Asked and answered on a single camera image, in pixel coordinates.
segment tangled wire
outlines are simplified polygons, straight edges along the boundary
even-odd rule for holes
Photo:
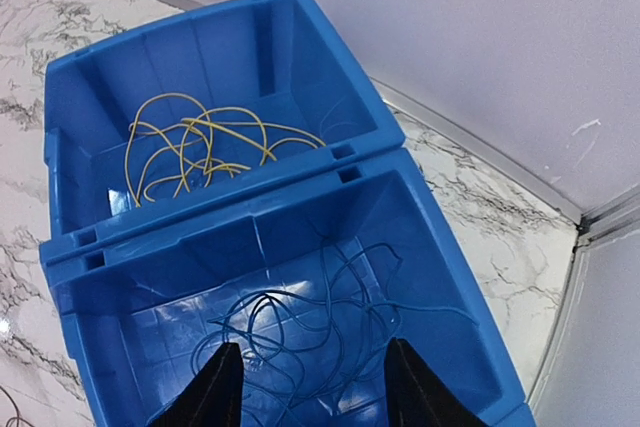
[[[179,98],[187,100],[200,109],[202,112],[197,117],[183,117],[180,122],[170,125],[164,128],[158,128],[153,123],[141,120],[143,112],[155,102],[158,102],[167,98]],[[214,121],[216,114],[222,114],[225,112],[235,112],[246,115],[250,120],[248,121]],[[261,139],[256,141],[247,137],[244,134],[233,130],[238,127],[257,127],[260,131]],[[269,143],[269,137],[267,135],[267,129],[277,129],[288,133],[297,134],[300,137],[285,137],[276,142]],[[189,177],[193,175],[199,175],[204,177],[204,187],[208,187],[213,179],[215,172],[226,172],[231,178],[244,171],[251,170],[251,167],[246,164],[244,159],[234,159],[228,161],[228,159],[219,159],[214,157],[214,145],[216,135],[229,135],[240,141],[246,142],[252,147],[255,147],[261,154],[260,166],[264,165],[267,160],[278,160],[274,151],[287,143],[298,143],[307,145],[313,149],[325,147],[326,144],[319,137],[296,127],[275,124],[272,122],[263,122],[254,112],[243,107],[219,107],[216,109],[207,109],[197,99],[187,94],[179,92],[170,92],[166,94],[160,94],[147,100],[140,106],[136,116],[129,126],[130,136],[127,143],[127,149],[124,157],[124,172],[125,180],[127,182],[127,188],[129,193],[135,202],[136,207],[141,206],[141,201],[144,198],[148,202],[155,202],[155,199],[151,195],[151,190],[166,183],[177,183],[174,190],[173,197],[177,197],[184,188],[187,192],[191,191],[192,182],[189,181]],[[173,142],[169,135],[174,133],[182,133],[178,135],[181,140],[179,142]],[[131,180],[130,173],[130,158],[133,150],[134,141],[140,137],[159,137],[166,144],[164,147],[157,149],[147,159],[140,177],[138,185],[134,188],[133,181]],[[187,155],[187,150],[191,147],[200,148],[197,150],[197,159],[190,159]],[[174,155],[177,162],[177,174],[168,175],[161,178],[156,178],[151,181],[147,179],[152,164],[154,164],[158,158],[163,154]]]
[[[7,419],[4,427],[34,427],[31,422],[25,420],[25,418],[22,417],[20,409],[18,408],[18,404],[15,400],[13,400],[13,397],[11,397],[9,391],[0,385],[0,392],[2,392],[9,399],[9,402],[13,406],[13,410],[15,410],[15,415]]]
[[[402,259],[390,245],[374,244],[351,257],[338,246],[334,248],[342,265],[330,275],[322,249],[322,298],[283,289],[242,295],[224,315],[208,320],[219,330],[201,339],[193,350],[191,368],[195,375],[208,347],[229,341],[246,347],[243,413],[258,426],[264,426],[266,411],[273,413],[274,407],[280,413],[269,425],[280,425],[285,417],[304,425],[294,409],[310,401],[320,402],[332,416],[344,412],[344,406],[348,408],[344,397],[350,388],[382,375],[386,345],[402,328],[402,311],[455,314],[477,325],[469,314],[454,307],[390,300],[389,286],[402,266]],[[387,249],[395,259],[381,286],[382,296],[375,294],[379,301],[374,300],[372,289],[354,265],[375,249]],[[320,321],[304,319],[312,314]],[[265,407],[265,401],[272,405]]]

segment white wall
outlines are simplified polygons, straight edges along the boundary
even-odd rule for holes
[[[540,427],[640,421],[640,230],[591,249],[579,302],[536,409]]]
[[[640,183],[640,0],[318,1],[370,75],[582,208]]]

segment marble floor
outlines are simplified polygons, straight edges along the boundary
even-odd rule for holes
[[[43,163],[47,63],[178,12],[155,0],[0,0],[0,385],[35,426],[93,422],[38,263],[49,238]],[[573,224],[425,125],[396,112],[502,332],[535,380],[576,238]],[[0,396],[0,424],[13,415]]]

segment bin floor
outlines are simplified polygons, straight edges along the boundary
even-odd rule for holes
[[[357,240],[342,242],[338,247],[346,257],[352,257],[362,249]],[[335,246],[317,250],[275,268],[253,272],[197,295],[122,318],[122,333],[145,412],[150,416],[156,413],[193,378],[191,361],[196,344],[207,333],[221,329],[219,325],[209,323],[208,320],[224,315],[239,297],[263,289],[280,289],[311,299],[324,299],[326,291],[321,267],[323,250],[324,265],[326,265],[328,276],[331,277],[345,264]],[[352,272],[357,272],[366,286],[371,301],[384,301],[381,288],[366,256],[358,257],[352,267]],[[352,274],[342,275],[331,289],[331,293],[334,300],[352,296],[360,298],[360,285]],[[339,356],[342,356],[340,371],[352,372],[358,359],[363,355],[359,349],[370,349],[369,345],[363,346],[360,342],[362,339],[359,334],[359,319],[363,316],[361,308],[352,305],[335,305],[332,317],[336,323],[336,330],[340,332],[343,339],[340,342],[336,332],[332,332],[323,343],[327,335],[326,329],[321,332],[310,332],[301,328],[291,315],[305,324],[321,328],[327,325],[327,312],[324,305],[312,305],[287,296],[275,295],[274,297],[282,299],[290,309],[288,314],[286,309],[278,308],[286,347],[303,349],[319,346],[299,354],[298,360],[287,354],[279,354],[273,360],[276,367],[283,369],[296,382],[301,381],[299,390],[301,397],[305,395],[313,397],[310,400],[301,401],[301,405],[294,409],[294,413],[299,418],[315,418],[318,419],[318,425],[326,425],[326,421],[331,417],[359,409],[384,396],[383,349],[379,349],[375,358],[365,369],[367,379],[348,385],[342,395],[338,392],[322,397],[311,395],[321,388],[323,381],[330,376]],[[234,315],[230,325],[246,331],[253,306],[255,302],[238,315]],[[382,315],[389,325],[393,325],[396,319],[390,308],[387,308]],[[273,309],[264,309],[260,312],[253,332],[278,340],[280,331]],[[384,339],[379,336],[373,337],[370,340],[376,344],[384,343]],[[269,421],[277,419],[282,414],[282,401],[265,394],[259,387],[287,392],[292,390],[292,381],[277,369],[265,365],[265,362],[253,354],[245,338],[232,334],[230,340],[240,343],[244,357],[243,407],[254,413],[265,425],[271,425]],[[220,336],[211,340],[199,356],[200,366],[206,362],[220,343]],[[340,375],[334,375],[331,385],[341,383],[343,382]],[[252,387],[251,384],[257,384],[258,388]],[[292,420],[287,420],[286,417],[283,419],[285,425],[288,420]],[[254,425],[249,414],[245,413],[243,418],[243,425]]]

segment plastic bin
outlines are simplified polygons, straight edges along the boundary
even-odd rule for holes
[[[52,237],[132,208],[123,167],[129,124],[143,102],[168,92],[191,95],[207,108],[245,107],[265,122],[309,131],[327,143],[313,151],[289,143],[278,149],[279,162],[235,179],[215,177],[214,183],[228,184],[227,192],[315,175],[391,150],[404,139],[313,0],[233,0],[176,15],[49,64],[45,161]],[[168,126],[193,114],[200,114],[193,104],[172,98],[150,107],[146,120]],[[237,112],[222,115],[225,121],[250,120]],[[272,141],[288,135],[269,132]],[[157,137],[136,140],[131,171],[140,172],[163,145]],[[214,157],[255,167],[261,154],[221,135]],[[174,160],[159,162],[157,178],[177,173]],[[194,179],[191,187],[201,183]],[[174,189],[158,187],[155,196],[162,199]]]
[[[323,269],[333,275],[344,265],[338,249],[346,257],[365,249],[351,265],[372,302],[441,309],[401,309],[401,319],[390,309],[381,315],[387,325],[399,322],[395,334],[412,343],[468,408],[489,425],[535,425],[478,285],[404,149],[155,227],[48,266],[69,355],[98,426],[145,425],[192,378],[194,348],[219,329],[207,320],[240,296],[272,288],[321,298]],[[347,277],[334,298],[357,291],[355,277]],[[296,337],[294,315],[308,323],[322,323],[327,315],[323,307],[295,299],[287,298],[287,305],[291,314],[283,325],[294,342],[305,338]],[[335,309],[348,365],[357,356],[358,314],[348,305]],[[256,332],[277,336],[274,329],[264,322]],[[218,344],[207,347],[205,359]],[[334,339],[308,353],[305,379],[321,382],[338,351]],[[245,358],[245,367],[252,379],[282,387],[283,379],[264,365]],[[286,359],[280,367],[291,375],[299,369]],[[377,368],[341,401],[311,399],[293,412],[308,426],[386,425]],[[264,425],[282,415],[282,405],[268,396],[244,395],[243,405]],[[243,425],[259,424],[243,414]],[[297,424],[287,414],[282,425]]]

